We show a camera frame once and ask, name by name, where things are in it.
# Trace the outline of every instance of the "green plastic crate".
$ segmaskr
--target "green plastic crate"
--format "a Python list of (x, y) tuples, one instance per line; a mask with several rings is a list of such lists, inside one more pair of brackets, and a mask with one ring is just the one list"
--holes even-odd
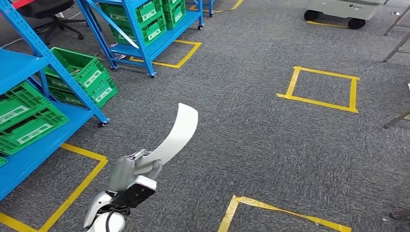
[(51, 102), (24, 81), (0, 95), (0, 131), (48, 107)]
[[(109, 73), (96, 57), (58, 47), (53, 47), (50, 51), (85, 92), (97, 88), (105, 74)], [(46, 67), (44, 71), (47, 77), (60, 79), (52, 68)], [(66, 85), (62, 79), (60, 80), (61, 84)]]
[[(81, 100), (72, 92), (58, 87), (49, 87), (50, 92), (59, 101), (85, 107)], [(103, 107), (109, 99), (118, 93), (118, 89), (111, 78), (107, 78), (101, 85), (90, 93), (91, 99), (98, 107)]]
[[(161, 5), (161, 0), (151, 0), (139, 6), (135, 10), (138, 26), (142, 28), (150, 23), (151, 19), (157, 18), (158, 14), (162, 12)], [(129, 28), (131, 27), (123, 6), (100, 3), (100, 7), (115, 24)]]
[(185, 12), (185, 0), (179, 0), (179, 2), (175, 4), (174, 8), (166, 8), (164, 6), (164, 15), (167, 28), (171, 30), (174, 29), (184, 17)]
[[(122, 26), (119, 26), (119, 27), (125, 32), (126, 35), (129, 36), (130, 39), (132, 39), (133, 41), (136, 41), (134, 34), (130, 28), (126, 28)], [(161, 37), (161, 35), (163, 35), (166, 32), (164, 14), (161, 13), (156, 19), (154, 19), (148, 25), (143, 27), (141, 31), (144, 37), (145, 46), (150, 45), (156, 39)], [(125, 40), (124, 37), (118, 33), (118, 31), (114, 30), (113, 35), (119, 44), (129, 44), (128, 41)]]
[(170, 11), (175, 8), (179, 0), (162, 0), (162, 7), (164, 11)]
[(0, 167), (7, 163), (7, 159), (4, 157), (0, 157)]
[(69, 120), (57, 108), (46, 108), (0, 131), (0, 152), (13, 155)]
[[(73, 92), (72, 90), (71, 90), (71, 88), (61, 79), (61, 78), (59, 78), (59, 77), (55, 77), (54, 75), (46, 75), (46, 77), (47, 77), (47, 83), (48, 83), (48, 86), (49, 87), (54, 87), (54, 88), (60, 88), (60, 89), (63, 89), (63, 90), (65, 90), (65, 91), (68, 91), (68, 92)], [(98, 79), (97, 80), (95, 80), (95, 84), (94, 85), (92, 85), (92, 87), (95, 87), (95, 88), (90, 88), (90, 87), (88, 87), (88, 88), (86, 88), (86, 89), (84, 89), (84, 91), (86, 92), (86, 94), (89, 94), (89, 93), (91, 93), (92, 91), (94, 91), (99, 85), (101, 85), (102, 84), (102, 82), (104, 82), (107, 78), (109, 78), (110, 77), (110, 73), (108, 72), (108, 71), (104, 71), (104, 72), (102, 72), (99, 76), (98, 76)]]

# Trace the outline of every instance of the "chair base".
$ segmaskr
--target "chair base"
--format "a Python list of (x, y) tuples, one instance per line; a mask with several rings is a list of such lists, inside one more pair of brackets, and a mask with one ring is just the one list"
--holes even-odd
[(84, 39), (84, 35), (81, 32), (79, 32), (76, 29), (68, 26), (67, 24), (69, 24), (69, 23), (81, 23), (81, 22), (85, 22), (85, 20), (66, 20), (66, 19), (61, 20), (61, 19), (57, 18), (55, 15), (51, 16), (51, 18), (53, 19), (53, 21), (51, 21), (49, 23), (41, 24), (41, 25), (36, 26), (36, 27), (33, 28), (35, 32), (39, 33), (38, 29), (48, 27), (48, 31), (45, 34), (44, 38), (43, 38), (43, 42), (46, 45), (50, 45), (50, 36), (57, 28), (60, 28), (60, 30), (68, 29), (70, 31), (73, 31), (73, 32), (78, 34), (78, 39), (79, 40)]

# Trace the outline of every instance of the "metal pole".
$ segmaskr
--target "metal pole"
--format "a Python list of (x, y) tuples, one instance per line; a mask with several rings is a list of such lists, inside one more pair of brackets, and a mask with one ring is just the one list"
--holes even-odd
[(403, 120), (408, 115), (410, 115), (410, 109), (406, 110), (404, 113), (400, 114), (399, 116), (393, 118), (390, 122), (386, 123), (386, 125), (384, 125), (383, 128), (388, 129), (396, 125), (399, 121)]
[(384, 35), (390, 34), (390, 32), (393, 30), (395, 26), (397, 26), (401, 20), (404, 18), (404, 16), (407, 15), (407, 13), (410, 11), (410, 5), (404, 10), (404, 12), (396, 19), (396, 21), (389, 27), (389, 29), (386, 31)]
[(399, 49), (401, 48), (401, 46), (403, 46), (406, 42), (407, 42), (407, 40), (409, 40), (410, 39), (410, 33), (408, 33), (407, 35), (406, 35), (406, 37), (404, 37), (404, 39), (402, 40), (402, 41), (400, 41), (400, 43), (393, 49), (393, 51), (389, 54), (389, 55), (387, 55), (387, 57), (383, 60), (383, 62), (384, 63), (386, 63), (388, 60), (390, 60), (390, 58), (397, 52), (397, 51), (399, 51)]

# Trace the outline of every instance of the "gray carpet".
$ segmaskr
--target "gray carpet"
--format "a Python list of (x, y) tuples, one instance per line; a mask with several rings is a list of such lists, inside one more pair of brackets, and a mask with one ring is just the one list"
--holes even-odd
[[(216, 0), (216, 7), (227, 1)], [(392, 0), (363, 29), (347, 30), (307, 24), (305, 1), (246, 0), (235, 11), (206, 17), (203, 31), (194, 25), (180, 37), (202, 42), (180, 69), (155, 66), (159, 76), (150, 79), (143, 69), (122, 65), (112, 72), (119, 94), (103, 108), (112, 123), (97, 128), (92, 119), (68, 140), (109, 163), (49, 231), (80, 231), (115, 160), (154, 149), (171, 129), (178, 102), (199, 111), (198, 130), (164, 167), (157, 194), (132, 211), (125, 231), (217, 231), (233, 195), (355, 232), (409, 231), (408, 222), (387, 215), (410, 207), (410, 123), (381, 128), (409, 107), (410, 56), (381, 62), (408, 32), (397, 28), (383, 36), (395, 20), (391, 12), (406, 6)], [(91, 32), (84, 24), (76, 27), (85, 40), (63, 31), (51, 45), (93, 54), (98, 46)], [(0, 32), (0, 44), (18, 38), (3, 21)], [(28, 52), (22, 42), (9, 49)], [(177, 44), (158, 60), (177, 63), (188, 50)], [(360, 77), (359, 114), (278, 98), (293, 66)], [(347, 105), (348, 91), (348, 80), (304, 72), (294, 95)], [(1, 201), (0, 211), (38, 229), (95, 165), (60, 149)], [(0, 231), (11, 230), (0, 225)], [(229, 231), (332, 230), (240, 204)]]

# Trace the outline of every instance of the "yellow tape square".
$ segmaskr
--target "yellow tape square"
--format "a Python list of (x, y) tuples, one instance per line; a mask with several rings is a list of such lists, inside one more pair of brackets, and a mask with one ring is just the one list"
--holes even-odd
[[(175, 40), (175, 42), (177, 43), (181, 43), (181, 44), (190, 44), (193, 45), (192, 49), (182, 58), (182, 60), (180, 60), (178, 62), (178, 64), (167, 64), (167, 63), (161, 63), (161, 62), (155, 62), (153, 61), (152, 64), (156, 64), (156, 65), (161, 65), (161, 66), (165, 66), (165, 67), (170, 67), (170, 68), (175, 68), (175, 69), (179, 69), (181, 68), (181, 66), (183, 64), (185, 64), (185, 62), (187, 62), (187, 60), (189, 58), (191, 58), (191, 56), (196, 52), (196, 50), (198, 50), (199, 46), (201, 46), (201, 42), (192, 42), (192, 41), (185, 41), (185, 40)], [(130, 57), (129, 61), (136, 61), (136, 62), (143, 62), (143, 60), (141, 59), (136, 59), (134, 57)]]
[(318, 223), (320, 225), (326, 226), (330, 229), (339, 231), (339, 232), (351, 232), (351, 228), (347, 227), (347, 226), (343, 226), (340, 224), (336, 224), (334, 222), (331, 221), (327, 221), (324, 219), (320, 219), (318, 217), (312, 217), (312, 216), (306, 216), (306, 215), (302, 215), (302, 214), (298, 214), (298, 213), (294, 213), (291, 211), (287, 211), (284, 209), (279, 209), (276, 208), (274, 206), (265, 204), (263, 202), (248, 198), (248, 197), (236, 197), (233, 196), (231, 199), (231, 202), (228, 205), (228, 208), (226, 209), (226, 213), (224, 218), (222, 219), (222, 222), (220, 223), (218, 232), (228, 232), (229, 226), (231, 225), (231, 221), (234, 217), (234, 214), (236, 212), (236, 209), (238, 208), (239, 203), (244, 203), (250, 206), (254, 206), (254, 207), (258, 207), (258, 208), (262, 208), (262, 209), (268, 209), (268, 210), (274, 210), (274, 211), (280, 211), (283, 213), (287, 213), (296, 217), (301, 217), (307, 220), (310, 220), (312, 222)]
[[(350, 79), (351, 84), (350, 84), (350, 94), (349, 94), (349, 107), (293, 96), (292, 95), (293, 90), (295, 88), (297, 78), (299, 77), (299, 74), (300, 74), (301, 71), (306, 71), (306, 72), (311, 72), (311, 73), (318, 73), (318, 74), (323, 74), (323, 75), (328, 75), (328, 76), (335, 76), (335, 77)], [(289, 83), (288, 90), (286, 91), (286, 94), (279, 94), (278, 93), (276, 95), (280, 98), (286, 98), (286, 99), (290, 99), (290, 100), (301, 101), (301, 102), (306, 102), (306, 103), (310, 103), (310, 104), (325, 106), (325, 107), (329, 107), (329, 108), (333, 108), (333, 109), (349, 111), (349, 112), (352, 112), (352, 113), (358, 113), (358, 111), (356, 109), (356, 89), (357, 89), (357, 81), (358, 80), (360, 80), (360, 78), (355, 77), (355, 76), (349, 76), (349, 75), (338, 74), (338, 73), (334, 73), (334, 72), (326, 72), (326, 71), (321, 71), (321, 70), (308, 69), (308, 68), (303, 68), (303, 67), (300, 67), (300, 66), (295, 66), (291, 81)]]
[(97, 166), (88, 174), (88, 176), (81, 182), (81, 184), (72, 192), (72, 194), (64, 201), (64, 203), (51, 215), (51, 217), (44, 223), (44, 225), (36, 230), (12, 217), (9, 217), (3, 213), (0, 213), (0, 223), (18, 231), (18, 232), (47, 232), (61, 215), (70, 207), (70, 205), (77, 199), (77, 197), (84, 191), (84, 189), (90, 184), (90, 182), (97, 176), (97, 174), (103, 169), (104, 165), (108, 162), (105, 156), (97, 153), (81, 149), (79, 147), (62, 144), (62, 148), (77, 153), (82, 156), (86, 156), (91, 159), (99, 161)]

